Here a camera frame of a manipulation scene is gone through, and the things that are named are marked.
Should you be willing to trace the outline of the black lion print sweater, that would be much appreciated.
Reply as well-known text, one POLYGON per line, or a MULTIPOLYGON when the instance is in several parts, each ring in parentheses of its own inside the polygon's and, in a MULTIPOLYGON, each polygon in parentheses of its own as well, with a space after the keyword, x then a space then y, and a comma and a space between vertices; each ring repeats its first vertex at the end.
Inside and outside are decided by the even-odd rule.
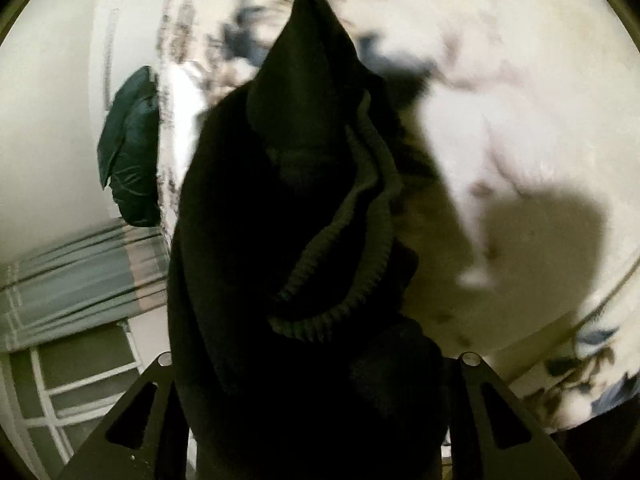
POLYGON ((207 479, 436 479, 438 345, 402 311, 416 172, 382 78, 326 0, 294 0, 206 116, 168 275, 176 381, 207 479))

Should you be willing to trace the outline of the grey striped curtain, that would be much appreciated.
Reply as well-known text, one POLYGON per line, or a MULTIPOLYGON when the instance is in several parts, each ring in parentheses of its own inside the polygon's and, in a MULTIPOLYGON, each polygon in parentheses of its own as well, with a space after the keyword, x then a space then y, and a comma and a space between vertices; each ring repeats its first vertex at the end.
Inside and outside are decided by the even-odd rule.
POLYGON ((159 228, 111 220, 1 267, 1 351, 13 353, 166 304, 159 228))

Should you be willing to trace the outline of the dark green pillow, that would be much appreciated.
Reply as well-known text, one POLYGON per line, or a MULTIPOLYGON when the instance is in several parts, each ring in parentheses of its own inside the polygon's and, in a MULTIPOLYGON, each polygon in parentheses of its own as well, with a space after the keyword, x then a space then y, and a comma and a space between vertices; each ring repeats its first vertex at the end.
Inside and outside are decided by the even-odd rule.
POLYGON ((130 226, 160 224, 159 137, 155 75, 150 66, 142 66, 116 92, 96 148, 100 185, 111 190, 119 215, 130 226))

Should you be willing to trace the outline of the floral bed blanket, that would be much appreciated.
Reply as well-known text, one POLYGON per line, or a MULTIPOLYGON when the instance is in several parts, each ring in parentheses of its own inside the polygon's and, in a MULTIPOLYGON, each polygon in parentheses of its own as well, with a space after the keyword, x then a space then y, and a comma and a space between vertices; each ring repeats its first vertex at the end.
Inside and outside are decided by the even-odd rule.
MULTIPOLYGON (((625 0, 328 0, 387 80, 418 176, 405 296, 448 356, 475 351, 551 432, 639 392, 639 15, 625 0)), ((293 0, 166 0, 165 68, 208 107, 254 77, 293 0)), ((160 225, 179 191, 158 161, 160 225)))

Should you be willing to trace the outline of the white folded cloth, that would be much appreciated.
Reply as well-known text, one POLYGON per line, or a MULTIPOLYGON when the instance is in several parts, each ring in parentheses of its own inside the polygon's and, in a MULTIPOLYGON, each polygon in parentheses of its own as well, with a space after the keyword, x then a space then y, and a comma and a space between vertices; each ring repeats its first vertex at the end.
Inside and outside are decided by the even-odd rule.
POLYGON ((189 169, 208 109, 208 79, 197 62, 169 62, 165 68, 166 101, 160 136, 160 159, 178 190, 189 169))

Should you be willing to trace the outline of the white bed headboard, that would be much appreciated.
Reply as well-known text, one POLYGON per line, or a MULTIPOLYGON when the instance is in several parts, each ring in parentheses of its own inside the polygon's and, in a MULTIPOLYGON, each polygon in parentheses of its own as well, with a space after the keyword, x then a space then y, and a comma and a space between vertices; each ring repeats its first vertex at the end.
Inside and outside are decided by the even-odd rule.
POLYGON ((89 48, 88 97, 93 128, 136 70, 157 64, 165 0, 96 0, 89 48))

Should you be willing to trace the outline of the window with white frame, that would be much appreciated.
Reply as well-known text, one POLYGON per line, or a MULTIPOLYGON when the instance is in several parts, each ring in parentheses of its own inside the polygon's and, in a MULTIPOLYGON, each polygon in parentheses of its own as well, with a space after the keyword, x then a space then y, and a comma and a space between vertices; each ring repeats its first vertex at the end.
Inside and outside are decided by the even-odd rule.
POLYGON ((126 321, 1 360, 13 418, 46 478, 60 474, 142 368, 126 321))

